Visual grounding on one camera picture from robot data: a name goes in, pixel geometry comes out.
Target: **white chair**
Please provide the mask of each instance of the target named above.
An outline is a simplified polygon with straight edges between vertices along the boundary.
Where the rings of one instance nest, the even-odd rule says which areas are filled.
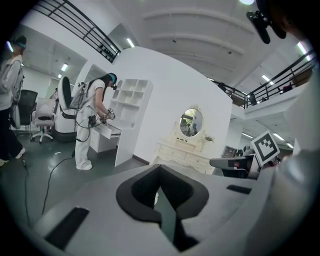
[[[55,126],[56,115],[53,112],[53,106],[55,101],[47,98],[38,98],[36,109],[32,113],[32,123],[36,127],[40,127],[40,132],[37,134],[33,134],[31,137],[31,141],[35,139],[35,137],[40,136],[39,144],[42,144],[42,140],[44,137],[49,137],[51,141],[54,138],[46,133],[46,127]]]

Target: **chair base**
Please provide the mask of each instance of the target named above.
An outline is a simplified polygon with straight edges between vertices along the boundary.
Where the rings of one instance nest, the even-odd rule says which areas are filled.
[[[39,140],[39,144],[42,144],[42,140],[44,137],[49,137],[51,139],[51,141],[54,140],[54,138],[49,135],[48,133],[45,133],[43,130],[37,134],[33,134],[32,137],[31,137],[31,141],[33,141],[35,139],[35,137],[38,137],[40,136],[40,140]]]

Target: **mirror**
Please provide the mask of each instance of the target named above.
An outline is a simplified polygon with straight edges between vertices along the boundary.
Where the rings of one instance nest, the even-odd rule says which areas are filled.
[[[200,132],[202,124],[202,114],[198,110],[191,108],[181,116],[180,130],[185,136],[193,137]]]

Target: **black railing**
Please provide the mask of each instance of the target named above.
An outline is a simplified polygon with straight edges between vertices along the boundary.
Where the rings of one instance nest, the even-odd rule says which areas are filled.
[[[247,106],[247,95],[243,93],[242,91],[233,88],[231,86],[228,86],[224,84],[223,82],[213,81],[215,84],[218,85],[218,87],[223,90],[231,99],[232,103],[241,107],[246,108]]]
[[[232,99],[233,104],[246,109],[305,84],[311,77],[313,68],[316,65],[313,53],[313,50],[307,52],[271,80],[251,91],[249,94],[243,93],[223,82],[213,81],[213,83],[217,84],[218,87]],[[301,63],[307,57],[310,58],[310,60]]]
[[[74,33],[111,63],[121,52],[95,23],[67,0],[40,0],[33,9]]]
[[[270,98],[305,84],[311,77],[313,68],[316,65],[316,60],[312,53],[313,50],[309,51],[275,77],[251,91],[246,97],[246,108],[265,102]]]

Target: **ceiling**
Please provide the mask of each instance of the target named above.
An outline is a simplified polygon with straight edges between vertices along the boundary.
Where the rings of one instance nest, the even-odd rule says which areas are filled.
[[[246,92],[264,82],[262,75],[275,76],[301,54],[293,36],[281,40],[271,28],[267,29],[271,43],[262,42],[246,17],[247,11],[258,9],[255,2],[101,1],[109,8],[112,3],[122,17],[125,29],[115,28],[112,38],[123,48],[129,47],[124,36],[128,32],[135,45],[171,56],[208,78]]]
[[[241,65],[255,30],[239,0],[135,0],[153,49],[208,78],[225,81]]]
[[[23,65],[39,72],[58,78],[59,74],[67,76],[74,84],[87,61],[85,58],[54,41],[53,39],[23,25],[19,25],[13,37],[24,35],[27,38],[26,49],[23,53]],[[64,63],[67,69],[61,70]]]
[[[268,115],[257,118],[256,120],[246,120],[243,123],[243,126],[243,133],[254,138],[258,137],[266,130],[270,130],[272,133],[277,133],[284,139],[284,141],[282,141],[275,137],[278,145],[284,145],[285,148],[290,149],[286,143],[290,143],[291,145],[295,144],[295,137],[283,113]]]

